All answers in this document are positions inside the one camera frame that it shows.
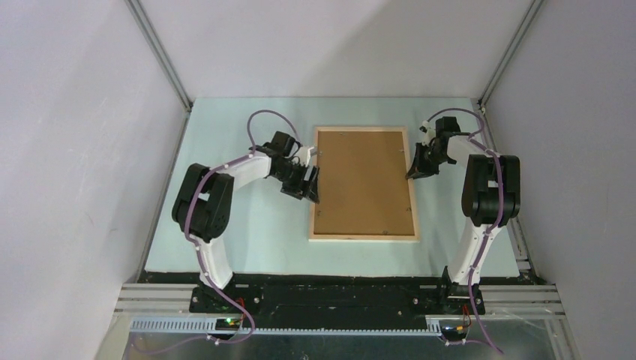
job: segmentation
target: robotic arm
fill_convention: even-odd
[[[298,150],[291,154],[294,145],[298,146]],[[309,164],[313,150],[313,146],[300,146],[290,135],[277,131],[271,142],[258,145],[245,160],[231,166],[226,165],[203,185],[201,194],[208,194],[208,199],[196,199],[190,222],[190,236],[196,240],[196,250],[201,254],[199,261],[206,265],[202,266],[202,274],[199,276],[205,285],[211,286],[203,269],[209,270],[209,277],[220,289],[232,278],[223,232],[230,220],[234,191],[254,180],[272,176],[282,182],[282,193],[299,200],[307,198],[314,203],[319,202],[319,168]],[[188,208],[197,185],[209,171],[208,167],[195,163],[185,173],[172,207],[172,219],[179,224],[181,231],[185,230]]]
[[[436,175],[440,173],[440,164],[443,163],[460,164],[466,168],[461,197],[466,225],[457,253],[444,269],[442,282],[445,283],[443,288],[446,297],[467,298],[467,287],[479,283],[482,263],[492,241],[501,228],[519,212],[519,158],[497,156],[502,169],[502,184],[498,184],[495,154],[471,140],[468,133],[463,133],[456,118],[439,118],[434,129],[430,122],[425,121],[420,130],[424,133],[424,139],[416,144],[415,158],[406,174],[407,179]],[[503,216],[496,227],[487,232],[497,221],[500,207],[499,186],[503,188]],[[468,284],[471,269],[472,280]]]

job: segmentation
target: floor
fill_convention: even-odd
[[[276,110],[295,125],[303,143],[314,138],[316,126],[407,126],[413,156],[422,120],[438,110],[471,110],[467,98],[421,97],[294,97],[197,99],[169,184],[145,270],[198,272],[192,245],[170,217],[185,170],[198,162],[217,166],[247,152],[246,121],[260,109]],[[457,116],[462,131],[474,131],[474,118]],[[274,115],[253,120],[256,143],[288,132]],[[465,217],[461,212],[464,169],[442,165],[440,174],[415,181],[421,241],[416,243],[309,242],[309,202],[280,193],[275,179],[255,181],[232,198],[229,226],[224,233],[229,264],[235,272],[279,275],[440,276],[457,250]],[[481,276],[518,276],[508,231],[497,237],[484,261]]]

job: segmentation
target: brown board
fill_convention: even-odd
[[[317,127],[311,240],[417,241],[405,127]]]

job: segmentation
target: wall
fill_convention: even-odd
[[[192,98],[476,98],[529,4],[144,1]]]
[[[0,4],[0,349],[91,359],[184,115],[123,1]]]
[[[548,1],[487,105],[585,359],[633,359],[636,3]]]

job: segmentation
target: white tabletop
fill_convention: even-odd
[[[284,114],[293,122],[301,142],[310,143],[316,126],[407,126],[415,151],[422,120],[438,110],[471,110],[466,98],[426,97],[280,97],[200,98],[194,103],[181,150],[161,210],[145,270],[198,272],[194,249],[184,239],[170,212],[186,169],[192,163],[215,167],[247,153],[246,122],[260,109]],[[457,116],[462,131],[474,131],[474,118]],[[276,130],[292,134],[287,124],[270,114],[253,121],[257,144]],[[282,194],[273,178],[255,181],[234,193],[229,226],[223,237],[234,272],[282,275],[440,276],[457,250],[465,217],[461,192],[465,169],[440,166],[439,175],[415,180],[421,241],[416,243],[309,242],[309,202]],[[495,239],[481,271],[482,277],[518,276],[508,231]]]

